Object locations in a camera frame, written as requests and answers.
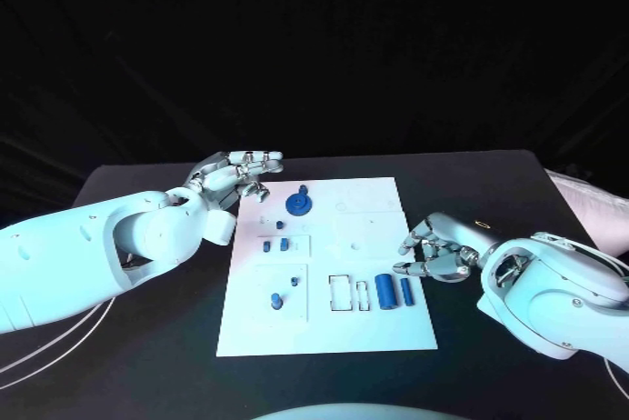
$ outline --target black curtain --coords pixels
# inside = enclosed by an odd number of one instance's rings
[[[627,196],[626,12],[623,0],[0,0],[1,225],[66,208],[102,164],[217,150],[525,148]]]

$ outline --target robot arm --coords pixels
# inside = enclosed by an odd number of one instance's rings
[[[477,266],[479,309],[517,339],[556,359],[578,350],[594,352],[629,372],[629,288],[620,266],[629,267],[618,260],[545,233],[500,242],[486,224],[464,224],[441,213],[412,229],[399,254],[416,244],[425,262],[398,263],[396,273],[460,282]]]
[[[0,333],[75,315],[196,252],[230,240],[239,196],[268,190],[258,175],[281,171],[279,152],[216,153],[181,187],[147,191],[26,220],[0,231]]]

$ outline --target black tabletop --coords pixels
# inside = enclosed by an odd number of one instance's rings
[[[504,238],[548,231],[591,244],[529,152],[288,159],[284,164],[284,172],[265,180],[393,176],[409,227],[442,211],[481,219]],[[102,166],[76,205],[167,190],[191,166]],[[473,419],[626,418],[600,357],[580,352],[556,361],[536,354],[477,310],[477,276],[455,285],[421,280],[435,351],[217,358],[229,257],[230,246],[204,242],[176,270],[119,296],[77,349],[0,393],[0,418],[248,419],[340,402],[416,406]],[[76,321],[0,335],[2,362]],[[82,334],[15,367],[10,377],[46,364]],[[2,375],[0,385],[5,382]]]

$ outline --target white paper sheet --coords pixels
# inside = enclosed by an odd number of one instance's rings
[[[271,182],[262,204],[240,201],[216,356],[287,355],[435,349],[421,281],[403,305],[392,265],[414,261],[396,248],[408,233],[391,177]],[[307,186],[311,210],[285,211],[285,199]],[[284,222],[281,230],[277,221]],[[279,238],[290,251],[279,252]],[[271,252],[264,252],[264,241]],[[380,310],[373,277],[392,275],[399,306]],[[350,311],[330,310],[330,275],[350,277]],[[297,286],[291,278],[297,277]],[[369,311],[359,311],[356,282],[366,281]],[[271,308],[278,293],[282,307]]]

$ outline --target small blue piece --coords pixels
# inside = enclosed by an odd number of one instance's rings
[[[409,281],[405,277],[399,279],[399,284],[402,285],[403,303],[406,306],[414,306],[415,302],[412,301],[412,294],[409,293]]]
[[[278,296],[277,293],[274,293],[271,295],[271,307],[272,307],[272,309],[278,310],[282,305],[284,305],[284,303],[281,302],[281,297]]]
[[[396,308],[393,280],[391,278],[391,275],[386,273],[376,276],[376,291],[378,291],[379,309]]]
[[[307,196],[307,188],[304,185],[298,186],[298,193],[285,199],[285,210],[291,215],[305,215],[311,208],[311,199]]]

